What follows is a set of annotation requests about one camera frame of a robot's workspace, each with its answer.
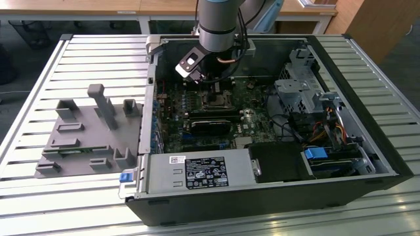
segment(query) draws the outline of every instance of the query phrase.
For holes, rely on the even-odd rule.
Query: aluminum table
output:
[[[119,174],[35,179],[59,99],[94,105],[90,84],[114,104],[144,100],[147,35],[60,40],[0,146],[0,235],[392,235],[420,231],[420,115],[358,44],[318,37],[416,176],[347,206],[148,227],[119,197]],[[334,81],[323,73],[335,90]]]

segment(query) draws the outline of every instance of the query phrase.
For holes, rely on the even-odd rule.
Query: floor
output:
[[[154,23],[152,30],[162,33],[183,32],[188,33],[192,28],[191,22],[179,23]],[[75,34],[136,34],[140,33],[138,22],[127,22],[120,29],[111,29],[110,22],[83,22],[82,28],[74,22],[44,22],[48,36],[54,42],[64,33]],[[39,78],[43,67],[48,61],[54,46],[32,50],[22,39],[8,22],[0,23],[0,44],[12,55],[14,64],[19,70],[18,79],[0,86],[0,141],[8,132],[19,113],[20,107],[26,102],[28,92]],[[420,18],[414,24],[414,30],[407,35],[384,62],[380,68],[388,75],[407,98],[418,109],[420,109]],[[2,94],[2,92],[23,91],[18,93]]]

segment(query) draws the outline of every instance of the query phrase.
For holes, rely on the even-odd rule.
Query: white label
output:
[[[186,163],[186,156],[171,156],[170,157],[170,164],[180,164]]]
[[[228,179],[227,178],[216,178],[215,182],[222,183],[222,182],[227,182]]]
[[[118,11],[119,14],[136,14],[135,11]]]

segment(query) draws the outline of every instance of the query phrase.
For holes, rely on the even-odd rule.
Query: blue latch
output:
[[[326,149],[323,147],[311,147],[304,151],[307,159],[328,158]]]
[[[134,173],[122,173],[120,174],[120,183],[130,183],[134,181],[132,179]]]

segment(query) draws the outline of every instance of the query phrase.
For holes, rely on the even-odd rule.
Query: wooden table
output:
[[[140,27],[142,33],[150,34],[152,20],[194,20],[196,0],[142,0]],[[335,9],[306,9],[298,0],[284,0],[276,21],[315,21],[314,33],[326,32],[330,20],[336,15]]]
[[[379,64],[420,15],[420,0],[339,0],[336,9],[327,33],[350,34]]]
[[[138,20],[142,0],[0,0],[2,20]]]
[[[0,20],[124,21],[138,20],[151,34],[151,20],[194,20],[196,0],[0,0]],[[318,22],[324,33],[334,9],[306,9],[298,0],[284,0],[276,21]]]

